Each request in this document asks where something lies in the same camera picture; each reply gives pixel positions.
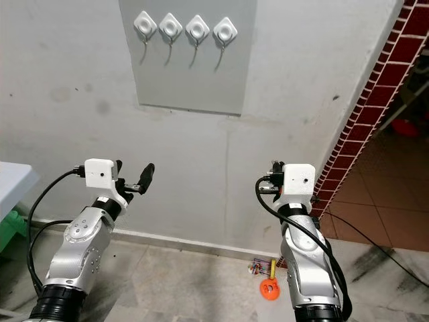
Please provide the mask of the white table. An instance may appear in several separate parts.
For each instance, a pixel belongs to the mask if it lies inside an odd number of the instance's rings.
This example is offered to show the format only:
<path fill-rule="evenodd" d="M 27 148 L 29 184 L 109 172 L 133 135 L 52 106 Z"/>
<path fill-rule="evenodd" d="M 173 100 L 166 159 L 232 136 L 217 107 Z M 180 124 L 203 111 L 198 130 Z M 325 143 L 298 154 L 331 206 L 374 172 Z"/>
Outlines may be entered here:
<path fill-rule="evenodd" d="M 39 181 L 33 166 L 0 161 L 0 218 L 3 220 Z"/>

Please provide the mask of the key bunch with orange fob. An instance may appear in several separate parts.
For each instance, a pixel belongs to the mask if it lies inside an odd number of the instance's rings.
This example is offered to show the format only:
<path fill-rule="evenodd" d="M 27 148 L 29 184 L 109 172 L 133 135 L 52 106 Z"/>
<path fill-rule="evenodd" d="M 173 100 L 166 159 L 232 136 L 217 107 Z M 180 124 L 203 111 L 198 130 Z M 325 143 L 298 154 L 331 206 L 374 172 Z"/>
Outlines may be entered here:
<path fill-rule="evenodd" d="M 254 258 L 248 265 L 248 271 L 251 275 L 265 276 L 259 285 L 261 297 L 268 301 L 275 301 L 281 294 L 281 289 L 275 277 L 277 260 L 261 260 Z"/>

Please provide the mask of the white adhesive wall hook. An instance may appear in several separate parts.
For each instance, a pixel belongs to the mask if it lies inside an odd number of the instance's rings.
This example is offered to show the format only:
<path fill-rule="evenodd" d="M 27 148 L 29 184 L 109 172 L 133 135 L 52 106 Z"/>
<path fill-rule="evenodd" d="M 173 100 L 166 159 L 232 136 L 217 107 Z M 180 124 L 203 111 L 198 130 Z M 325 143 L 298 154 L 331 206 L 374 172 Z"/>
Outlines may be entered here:
<path fill-rule="evenodd" d="M 227 46 L 238 37 L 238 30 L 228 17 L 224 17 L 212 28 L 212 37 L 221 52 L 224 52 Z"/>
<path fill-rule="evenodd" d="M 133 25 L 144 45 L 147 45 L 148 40 L 158 32 L 158 24 L 145 10 L 141 10 L 141 12 L 138 13 L 137 17 L 133 21 Z"/>
<path fill-rule="evenodd" d="M 197 49 L 210 34 L 210 27 L 206 24 L 202 16 L 197 13 L 197 15 L 194 15 L 193 18 L 185 24 L 184 31 L 191 45 Z"/>
<path fill-rule="evenodd" d="M 175 18 L 174 15 L 172 15 L 172 13 L 166 13 L 164 18 L 158 24 L 158 27 L 166 43 L 171 47 L 184 31 L 183 25 L 177 18 Z"/>

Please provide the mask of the green plastic stool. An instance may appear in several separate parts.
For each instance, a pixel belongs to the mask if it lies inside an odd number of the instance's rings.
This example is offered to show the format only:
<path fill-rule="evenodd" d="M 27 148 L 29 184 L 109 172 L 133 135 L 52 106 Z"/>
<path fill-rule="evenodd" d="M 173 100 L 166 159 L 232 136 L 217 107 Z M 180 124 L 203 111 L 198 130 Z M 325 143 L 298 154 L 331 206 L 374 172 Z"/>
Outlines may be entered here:
<path fill-rule="evenodd" d="M 27 233 L 27 220 L 18 211 L 10 211 L 0 223 L 0 251 L 9 245 L 17 234 Z"/>

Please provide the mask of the grey wall panel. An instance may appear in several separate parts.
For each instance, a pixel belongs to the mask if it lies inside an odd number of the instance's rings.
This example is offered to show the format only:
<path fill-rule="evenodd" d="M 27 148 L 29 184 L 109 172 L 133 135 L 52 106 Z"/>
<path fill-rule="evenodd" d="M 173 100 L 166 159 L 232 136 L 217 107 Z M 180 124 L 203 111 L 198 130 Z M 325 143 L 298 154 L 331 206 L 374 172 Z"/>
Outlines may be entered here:
<path fill-rule="evenodd" d="M 240 115 L 251 58 L 258 0 L 117 0 L 140 105 L 189 111 Z M 185 26 L 202 16 L 210 34 L 197 49 L 185 31 L 169 46 L 162 33 L 141 41 L 133 21 L 146 11 L 159 24 L 172 13 Z M 228 17 L 238 37 L 224 52 L 212 37 L 212 28 Z"/>

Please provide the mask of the red plastic container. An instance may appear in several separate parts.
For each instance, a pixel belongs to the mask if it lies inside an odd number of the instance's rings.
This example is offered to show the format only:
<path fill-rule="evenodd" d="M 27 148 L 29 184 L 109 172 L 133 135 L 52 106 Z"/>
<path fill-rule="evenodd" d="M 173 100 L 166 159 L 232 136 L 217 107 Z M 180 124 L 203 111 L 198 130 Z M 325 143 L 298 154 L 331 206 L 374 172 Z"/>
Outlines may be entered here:
<path fill-rule="evenodd" d="M 394 119 L 390 123 L 396 135 L 405 138 L 419 138 L 425 135 L 423 123 L 411 119 Z"/>

